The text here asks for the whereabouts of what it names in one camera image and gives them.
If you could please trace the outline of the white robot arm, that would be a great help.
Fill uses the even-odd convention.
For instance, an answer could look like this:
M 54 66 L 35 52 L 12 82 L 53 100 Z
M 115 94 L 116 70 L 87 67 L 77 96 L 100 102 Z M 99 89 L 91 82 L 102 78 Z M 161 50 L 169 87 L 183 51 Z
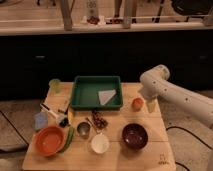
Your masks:
M 139 92 L 146 101 L 161 96 L 213 130 L 213 99 L 172 84 L 169 77 L 169 69 L 165 65 L 157 65 L 141 74 L 142 88 Z

